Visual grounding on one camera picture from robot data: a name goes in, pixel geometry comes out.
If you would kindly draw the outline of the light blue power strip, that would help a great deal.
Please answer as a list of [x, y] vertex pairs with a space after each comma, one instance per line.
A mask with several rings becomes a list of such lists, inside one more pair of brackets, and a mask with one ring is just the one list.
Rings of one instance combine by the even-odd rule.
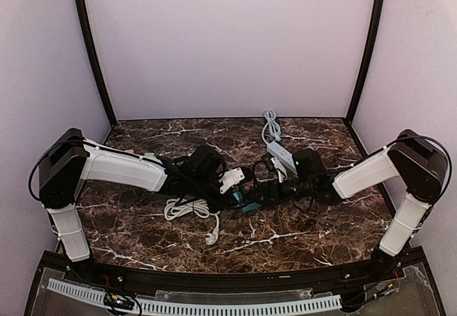
[[295, 162], [293, 160], [293, 156], [281, 144], [273, 141], [266, 145], [266, 150], [274, 158], [277, 158], [286, 169], [288, 169], [295, 176], [297, 176], [297, 171], [296, 171], [296, 167], [295, 167]]

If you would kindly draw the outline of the teal power strip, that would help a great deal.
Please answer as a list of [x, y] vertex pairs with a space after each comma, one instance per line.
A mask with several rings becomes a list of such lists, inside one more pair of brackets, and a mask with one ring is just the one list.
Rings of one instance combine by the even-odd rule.
[[236, 205], [233, 207], [234, 210], [240, 210], [244, 213], [247, 213], [249, 211], [257, 210], [263, 207], [260, 203], [250, 201], [248, 197], [242, 192], [233, 193], [233, 197], [236, 200]]

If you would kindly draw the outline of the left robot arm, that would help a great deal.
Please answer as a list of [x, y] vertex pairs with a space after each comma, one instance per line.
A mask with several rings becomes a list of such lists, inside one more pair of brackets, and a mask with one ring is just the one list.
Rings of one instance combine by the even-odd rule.
[[177, 159], [141, 156], [85, 138], [78, 128], [66, 131], [35, 163], [39, 201], [52, 219], [66, 256], [73, 263], [88, 260], [91, 249], [76, 210], [78, 190], [87, 180], [142, 188], [159, 195], [204, 200], [212, 213], [235, 205], [237, 188], [252, 180], [247, 167], [229, 168], [217, 151], [199, 146]]

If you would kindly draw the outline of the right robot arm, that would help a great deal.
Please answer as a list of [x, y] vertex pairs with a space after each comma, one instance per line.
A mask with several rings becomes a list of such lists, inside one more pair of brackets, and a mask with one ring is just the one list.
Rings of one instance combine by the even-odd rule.
[[365, 158], [340, 170], [323, 164], [318, 151], [306, 148], [292, 156], [296, 176], [283, 182], [255, 182], [250, 197], [262, 205], [310, 198], [336, 205], [390, 180], [401, 180], [405, 192], [393, 219], [379, 240], [378, 253], [395, 257], [417, 233], [446, 192], [453, 166], [450, 153], [436, 139], [411, 129]]

